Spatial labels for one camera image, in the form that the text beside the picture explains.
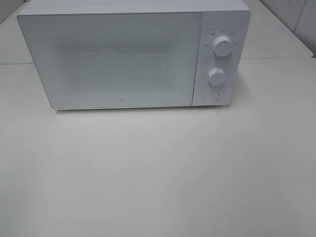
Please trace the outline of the white microwave knob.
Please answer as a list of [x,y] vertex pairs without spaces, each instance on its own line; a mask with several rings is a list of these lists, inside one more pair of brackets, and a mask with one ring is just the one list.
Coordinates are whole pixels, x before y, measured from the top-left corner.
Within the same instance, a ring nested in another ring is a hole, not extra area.
[[207,78],[211,86],[220,86],[225,82],[226,75],[221,68],[214,68],[207,73]]
[[213,42],[213,51],[218,57],[225,57],[232,51],[233,43],[228,36],[219,36]]

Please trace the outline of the white microwave oven body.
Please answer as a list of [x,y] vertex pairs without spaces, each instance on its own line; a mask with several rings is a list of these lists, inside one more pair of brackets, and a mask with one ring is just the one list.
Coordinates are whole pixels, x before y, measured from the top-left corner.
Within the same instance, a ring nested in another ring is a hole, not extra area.
[[[241,0],[32,0],[17,15],[17,21],[20,15],[180,12],[202,14],[193,99],[189,107],[229,104],[251,18],[250,9]],[[213,51],[213,42],[219,36],[228,36],[233,43],[231,53],[225,57],[218,57]],[[220,86],[211,86],[208,82],[207,73],[214,68],[225,72],[226,80]],[[205,101],[208,91],[219,93],[216,103]]]

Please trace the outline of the round white door button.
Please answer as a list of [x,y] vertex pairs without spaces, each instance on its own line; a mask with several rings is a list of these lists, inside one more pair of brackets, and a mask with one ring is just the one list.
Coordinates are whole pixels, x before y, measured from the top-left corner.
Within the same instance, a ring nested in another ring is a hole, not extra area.
[[208,91],[205,93],[204,99],[208,104],[214,104],[219,99],[219,93],[217,91]]

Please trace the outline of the white microwave door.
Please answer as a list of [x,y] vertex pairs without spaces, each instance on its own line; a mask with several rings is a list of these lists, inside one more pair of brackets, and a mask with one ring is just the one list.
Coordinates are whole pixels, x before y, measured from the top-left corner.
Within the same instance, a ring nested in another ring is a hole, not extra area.
[[20,15],[56,110],[190,106],[200,12]]

